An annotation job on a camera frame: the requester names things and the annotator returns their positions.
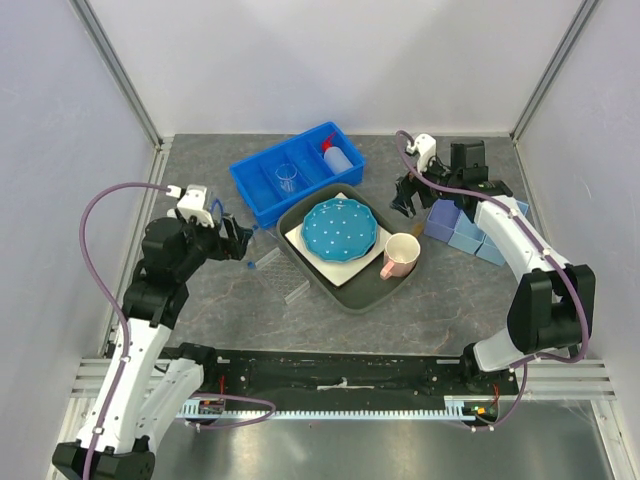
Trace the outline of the wooden brush handle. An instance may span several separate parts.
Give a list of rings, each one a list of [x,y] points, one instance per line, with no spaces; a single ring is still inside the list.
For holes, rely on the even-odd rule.
[[[423,223],[420,223],[420,224],[416,224],[416,225],[412,228],[411,234],[412,234],[414,237],[418,238],[418,237],[423,233],[423,231],[424,231],[424,224],[423,224]]]

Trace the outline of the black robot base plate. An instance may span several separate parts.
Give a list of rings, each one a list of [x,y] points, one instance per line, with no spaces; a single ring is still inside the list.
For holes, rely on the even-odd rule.
[[[183,343],[161,359],[205,362],[204,393],[282,409],[437,408],[447,396],[515,395],[507,370],[470,373],[456,357],[224,350]]]

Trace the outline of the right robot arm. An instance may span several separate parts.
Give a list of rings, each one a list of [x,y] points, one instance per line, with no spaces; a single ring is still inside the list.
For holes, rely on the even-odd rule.
[[[518,287],[505,327],[468,345],[458,381],[467,392],[483,392],[494,372],[537,359],[574,364],[584,359],[592,333],[596,278],[586,264],[574,265],[538,233],[521,212],[511,189],[489,177],[481,140],[454,142],[443,163],[434,139],[399,130],[395,143],[408,172],[395,182],[392,209],[411,218],[413,199],[425,208],[450,200],[495,244]]]

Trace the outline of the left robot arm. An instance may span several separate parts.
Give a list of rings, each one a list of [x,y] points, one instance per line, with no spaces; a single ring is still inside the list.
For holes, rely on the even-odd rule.
[[[52,463],[67,479],[149,479],[156,452],[176,414],[195,392],[219,382],[212,347],[185,344],[160,383],[148,387],[189,292],[189,278],[208,260],[241,260],[253,235],[230,214],[149,223],[142,257],[125,291],[113,356],[96,402],[72,442],[56,446]]]

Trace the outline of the glass beaker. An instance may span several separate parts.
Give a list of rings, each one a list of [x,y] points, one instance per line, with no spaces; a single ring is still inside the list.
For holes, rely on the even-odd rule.
[[[275,170],[280,191],[287,196],[298,192],[298,170],[292,163],[283,163]]]

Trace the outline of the white wash bottle red cap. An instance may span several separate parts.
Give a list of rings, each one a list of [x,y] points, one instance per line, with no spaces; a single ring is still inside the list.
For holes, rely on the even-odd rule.
[[[321,143],[323,159],[334,175],[338,175],[352,166],[344,152],[334,145],[333,140],[336,133],[330,134]]]

